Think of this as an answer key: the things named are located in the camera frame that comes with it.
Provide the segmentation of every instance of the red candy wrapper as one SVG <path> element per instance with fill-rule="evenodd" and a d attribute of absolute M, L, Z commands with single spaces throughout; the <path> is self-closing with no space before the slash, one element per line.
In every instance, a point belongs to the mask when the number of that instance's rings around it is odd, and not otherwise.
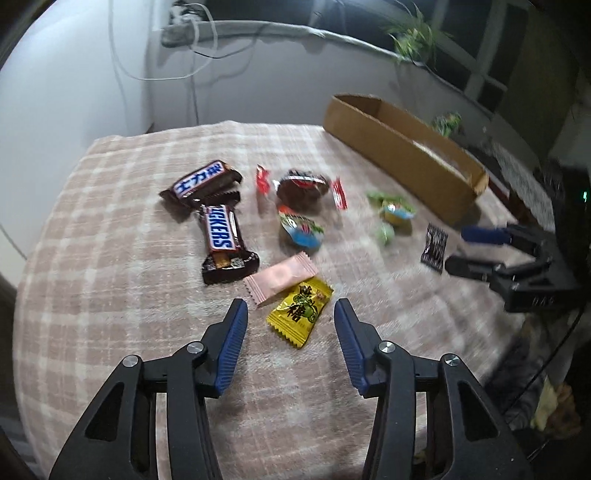
<path fill-rule="evenodd" d="M 272 189 L 269 171 L 258 165 L 256 167 L 256 190 L 263 196 L 268 196 L 273 191 L 278 203 L 286 205 L 296 212 L 302 212 L 317 208 L 322 197 L 331 191 L 335 208 L 337 210 L 347 209 L 347 199 L 338 177 L 331 181 L 326 176 L 291 169 L 280 180 L 274 180 L 273 186 Z"/>

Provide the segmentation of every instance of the open cardboard box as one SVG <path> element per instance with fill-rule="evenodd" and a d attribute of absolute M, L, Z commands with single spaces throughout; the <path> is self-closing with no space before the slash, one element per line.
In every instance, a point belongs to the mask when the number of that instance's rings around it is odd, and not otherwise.
<path fill-rule="evenodd" d="M 456 143 L 380 98 L 335 95 L 323 126 L 449 225 L 464 217 L 488 185 L 484 169 Z"/>

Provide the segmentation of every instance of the chocolate bar wrapper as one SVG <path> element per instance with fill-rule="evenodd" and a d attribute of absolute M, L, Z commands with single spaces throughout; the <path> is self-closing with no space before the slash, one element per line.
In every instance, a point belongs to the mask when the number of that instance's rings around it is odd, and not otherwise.
<path fill-rule="evenodd" d="M 178 203 L 191 210 L 201 205 L 212 205 L 208 197 L 240 183 L 242 175 L 221 160 L 215 160 L 184 175 L 169 188 L 160 192 L 160 196 L 169 202 Z"/>
<path fill-rule="evenodd" d="M 258 270 L 259 257 L 246 249 L 232 205 L 202 206 L 200 221 L 209 248 L 202 265 L 205 284 L 240 280 Z"/>

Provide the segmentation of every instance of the white wall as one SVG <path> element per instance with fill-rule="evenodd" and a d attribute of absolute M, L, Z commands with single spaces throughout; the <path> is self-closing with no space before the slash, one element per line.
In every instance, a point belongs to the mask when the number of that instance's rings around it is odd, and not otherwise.
<path fill-rule="evenodd" d="M 151 124 L 147 85 L 113 68 L 107 4 L 57 0 L 0 70 L 0 224 L 25 255 L 91 142 Z M 151 5 L 115 1 L 115 9 L 121 59 L 144 75 Z M 0 252 L 0 274 L 14 283 L 22 258 L 8 247 Z"/>
<path fill-rule="evenodd" d="M 591 171 L 591 85 L 581 74 L 577 82 L 581 92 L 566 116 L 550 155 L 568 165 L 582 165 Z"/>
<path fill-rule="evenodd" d="M 428 122 L 440 113 L 459 111 L 474 142 L 490 124 L 482 110 L 425 70 L 356 44 L 318 35 L 242 37 L 220 44 L 218 56 L 251 48 L 214 60 L 195 76 L 202 124 L 322 124 L 331 96 L 342 92 L 378 95 Z M 160 46 L 159 32 L 152 33 L 150 59 L 151 75 L 158 77 L 186 74 L 205 61 L 187 48 Z M 151 89 L 156 129 L 195 124 L 190 80 L 153 83 Z"/>

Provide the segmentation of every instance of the plaid tablecloth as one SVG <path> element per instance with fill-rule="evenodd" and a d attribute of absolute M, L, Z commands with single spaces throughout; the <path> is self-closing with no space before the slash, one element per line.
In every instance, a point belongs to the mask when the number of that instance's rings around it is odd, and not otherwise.
<path fill-rule="evenodd" d="M 265 322 L 275 304 L 256 309 L 243 282 L 204 286 L 206 247 L 195 221 L 176 221 L 158 192 L 213 159 L 244 175 L 237 213 L 261 268 L 291 252 L 278 223 L 257 205 L 257 164 L 277 175 L 289 167 L 340 176 L 349 210 L 325 218 L 313 257 L 335 290 L 309 342 L 296 350 Z M 483 378 L 522 317 L 508 315 L 486 284 L 438 275 L 419 263 L 429 222 L 418 207 L 409 235 L 382 248 L 369 189 L 405 191 L 321 127 L 217 125 L 133 138 L 97 140 L 80 160 L 44 227 L 18 289 L 14 358 L 22 419 L 49 473 L 71 429 L 115 365 L 127 354 L 167 356 L 222 319 L 234 297 L 247 299 L 249 325 L 232 385 L 208 401 L 213 442 L 226 479 L 359 478 L 376 402 L 351 386 L 333 325 L 334 301 L 348 297 L 361 320 L 414 355 L 459 354 Z M 511 215 L 490 192 L 475 220 L 504 225 Z M 447 253 L 470 251 L 450 234 Z M 517 253 L 484 249 L 511 263 Z M 158 463 L 169 478 L 165 399 L 158 404 Z M 418 405 L 417 444 L 425 407 Z"/>

